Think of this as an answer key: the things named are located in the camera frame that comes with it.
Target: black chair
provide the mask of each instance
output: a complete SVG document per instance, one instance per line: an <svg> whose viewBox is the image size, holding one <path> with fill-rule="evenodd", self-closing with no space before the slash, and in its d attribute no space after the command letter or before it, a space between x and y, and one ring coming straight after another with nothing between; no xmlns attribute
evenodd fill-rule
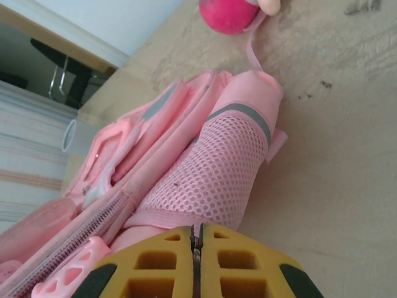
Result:
<svg viewBox="0 0 397 298"><path fill-rule="evenodd" d="M56 73L58 71L58 67L63 69L63 74L61 77L61 83L59 86L60 92L66 96L65 104L67 106L73 107L75 109L79 109L82 104L81 101L83 99L84 93L89 84L89 80L93 78L92 75L92 68L83 65L82 63L76 61L73 58L66 56L64 53L61 53L48 45L45 45L38 40L31 39L30 43L35 47L40 53L50 59L52 62L55 63L56 68L53 75L53 79L50 85L50 90L48 95L52 98L52 89L54 85L54 81L56 78ZM70 87L69 93L66 94L63 91L63 80L65 78L65 72L70 72L74 74L76 77L72 82Z"/></svg>

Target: pink ball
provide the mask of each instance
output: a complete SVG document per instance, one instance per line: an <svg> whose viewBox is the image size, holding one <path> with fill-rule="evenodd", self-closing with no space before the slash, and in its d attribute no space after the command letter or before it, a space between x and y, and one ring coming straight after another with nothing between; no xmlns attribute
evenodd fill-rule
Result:
<svg viewBox="0 0 397 298"><path fill-rule="evenodd" d="M246 0L200 0L199 7L207 25L224 34L241 33L259 9Z"/></svg>

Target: pink handle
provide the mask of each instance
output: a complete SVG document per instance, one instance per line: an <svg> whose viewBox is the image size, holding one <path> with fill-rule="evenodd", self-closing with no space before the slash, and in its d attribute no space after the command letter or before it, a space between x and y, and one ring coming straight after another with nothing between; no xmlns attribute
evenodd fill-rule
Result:
<svg viewBox="0 0 397 298"><path fill-rule="evenodd" d="M70 298L96 263L110 253L101 238L90 238L89 243L56 274L36 284L32 298Z"/></svg>

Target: pink strap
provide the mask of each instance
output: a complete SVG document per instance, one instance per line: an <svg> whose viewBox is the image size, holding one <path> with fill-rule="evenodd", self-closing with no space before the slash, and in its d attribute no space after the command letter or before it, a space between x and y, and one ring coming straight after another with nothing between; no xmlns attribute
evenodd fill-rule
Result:
<svg viewBox="0 0 397 298"><path fill-rule="evenodd" d="M252 42L254 40L254 34L256 29L258 29L259 25L263 22L263 20L266 18L266 15L263 11L259 10L257 15L255 16L254 20L252 21L251 25L246 29L250 30L251 33L249 34L248 42L247 42L247 47L246 47L246 52L247 52L247 57L250 62L250 64L256 69L256 70L262 70L263 68L261 64L259 63L258 58L256 57L254 53L254 49L252 48Z"/></svg>
<svg viewBox="0 0 397 298"><path fill-rule="evenodd" d="M246 53L248 60L250 64L256 69L256 70L261 70L264 71L261 64L259 63L259 60L257 56L255 55L254 49L252 47L252 42L254 41L254 34L256 30L259 28L260 24L264 21L266 18L266 15L263 11L259 10L259 12L256 14L254 20L252 20L252 23L249 27L247 27L247 31L250 30L251 32L249 33L249 38L247 41L247 47L246 47ZM282 132L281 130L275 130L274 135L272 138L272 143L270 144L269 151L266 154L265 157L265 162L270 163L270 161L273 159L273 157L279 152L281 147L285 144L285 142L288 140L288 135L285 132Z"/></svg>

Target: white cup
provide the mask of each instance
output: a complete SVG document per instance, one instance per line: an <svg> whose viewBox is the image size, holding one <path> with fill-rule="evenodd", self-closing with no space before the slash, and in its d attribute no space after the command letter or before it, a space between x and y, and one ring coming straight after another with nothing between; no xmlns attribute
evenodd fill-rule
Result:
<svg viewBox="0 0 397 298"><path fill-rule="evenodd" d="M99 130L96 126L73 119L63 135L62 152L86 157Z"/></svg>

